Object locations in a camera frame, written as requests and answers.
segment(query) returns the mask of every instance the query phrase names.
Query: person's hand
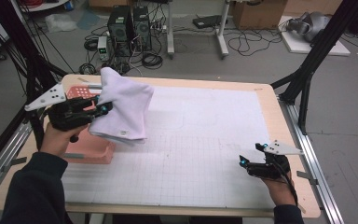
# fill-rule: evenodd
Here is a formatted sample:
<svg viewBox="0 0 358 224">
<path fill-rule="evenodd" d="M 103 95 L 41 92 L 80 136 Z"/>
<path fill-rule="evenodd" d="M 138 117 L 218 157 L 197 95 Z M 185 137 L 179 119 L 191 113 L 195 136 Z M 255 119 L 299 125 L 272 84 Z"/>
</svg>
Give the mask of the person's hand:
<svg viewBox="0 0 358 224">
<path fill-rule="evenodd" d="M 69 130 L 67 132 L 62 132 L 53 128 L 52 125 L 48 123 L 40 151 L 62 157 L 69 145 L 69 139 L 71 136 L 78 136 L 85 128 L 87 128 L 87 125 Z"/>
<path fill-rule="evenodd" d="M 294 186 L 291 172 L 287 173 L 287 176 L 290 178 L 290 181 Z M 277 180 L 270 180 L 270 179 L 262 179 L 262 180 L 267 185 L 269 190 L 269 195 L 271 196 L 271 199 L 275 203 L 275 205 L 277 206 L 283 204 L 296 205 L 295 197 L 290 191 L 287 183 L 285 183 L 282 178 Z"/>
</svg>

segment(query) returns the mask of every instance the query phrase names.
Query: white towel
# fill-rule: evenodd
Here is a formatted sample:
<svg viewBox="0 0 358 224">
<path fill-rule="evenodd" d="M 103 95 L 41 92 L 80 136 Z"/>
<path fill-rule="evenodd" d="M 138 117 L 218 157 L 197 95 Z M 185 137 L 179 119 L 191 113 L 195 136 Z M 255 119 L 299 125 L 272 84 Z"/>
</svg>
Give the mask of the white towel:
<svg viewBox="0 0 358 224">
<path fill-rule="evenodd" d="M 145 113 L 153 96 L 153 87 L 122 77 L 109 67 L 101 70 L 101 82 L 103 90 L 98 104 L 112 102 L 113 109 L 95 119 L 89 132 L 112 142 L 144 143 Z"/>
</svg>

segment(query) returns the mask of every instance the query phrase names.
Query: black pole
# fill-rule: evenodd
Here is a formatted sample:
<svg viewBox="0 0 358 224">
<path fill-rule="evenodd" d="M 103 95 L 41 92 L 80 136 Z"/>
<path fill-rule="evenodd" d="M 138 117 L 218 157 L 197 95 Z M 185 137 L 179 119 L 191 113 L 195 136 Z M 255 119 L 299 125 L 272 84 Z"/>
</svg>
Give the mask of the black pole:
<svg viewBox="0 0 358 224">
<path fill-rule="evenodd" d="M 27 77 L 27 101 L 30 104 L 37 97 L 48 91 L 57 84 L 53 73 L 61 77 L 67 73 L 61 68 L 48 62 L 38 51 L 33 39 L 28 35 L 24 25 L 11 1 L 0 0 L 0 24 L 7 32 L 16 49 L 21 54 L 21 57 L 26 61 L 25 71 L 22 71 Z M 11 57 L 15 65 L 18 64 L 16 59 Z M 31 111 L 27 113 L 36 139 L 36 145 L 40 148 L 44 136 L 42 122 L 38 116 L 38 111 Z"/>
<path fill-rule="evenodd" d="M 280 94 L 280 99 L 289 105 L 293 105 L 302 92 L 298 125 L 303 134 L 307 134 L 306 117 L 312 77 L 357 14 L 358 0 L 343 0 L 301 66 L 293 74 L 271 84 L 273 89 L 277 89 L 289 83 L 286 90 Z"/>
</svg>

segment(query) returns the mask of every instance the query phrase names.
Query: desktop computer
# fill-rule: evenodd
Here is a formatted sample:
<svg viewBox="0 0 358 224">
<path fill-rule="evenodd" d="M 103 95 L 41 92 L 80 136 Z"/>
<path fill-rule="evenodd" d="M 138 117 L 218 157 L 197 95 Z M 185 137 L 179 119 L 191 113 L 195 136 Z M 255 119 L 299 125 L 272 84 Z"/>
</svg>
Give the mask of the desktop computer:
<svg viewBox="0 0 358 224">
<path fill-rule="evenodd" d="M 131 8 L 129 6 L 113 6 L 107 28 L 115 56 L 130 57 L 132 55 L 131 41 L 135 38 Z"/>
<path fill-rule="evenodd" d="M 149 11 L 147 7 L 133 8 L 133 25 L 135 34 L 138 36 L 136 41 L 137 50 L 151 50 L 152 39 L 150 34 Z"/>
</svg>

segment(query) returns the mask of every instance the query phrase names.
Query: dark sleeve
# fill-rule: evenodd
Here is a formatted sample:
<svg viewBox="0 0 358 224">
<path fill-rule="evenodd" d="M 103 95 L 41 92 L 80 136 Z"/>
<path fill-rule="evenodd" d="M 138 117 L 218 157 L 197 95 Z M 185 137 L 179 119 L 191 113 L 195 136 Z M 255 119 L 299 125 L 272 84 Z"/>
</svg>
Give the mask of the dark sleeve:
<svg viewBox="0 0 358 224">
<path fill-rule="evenodd" d="M 291 204 L 279 205 L 274 208 L 275 224 L 303 224 L 300 209 Z"/>
<path fill-rule="evenodd" d="M 0 223 L 64 223 L 61 177 L 67 165 L 59 157 L 36 152 L 13 175 Z"/>
</svg>

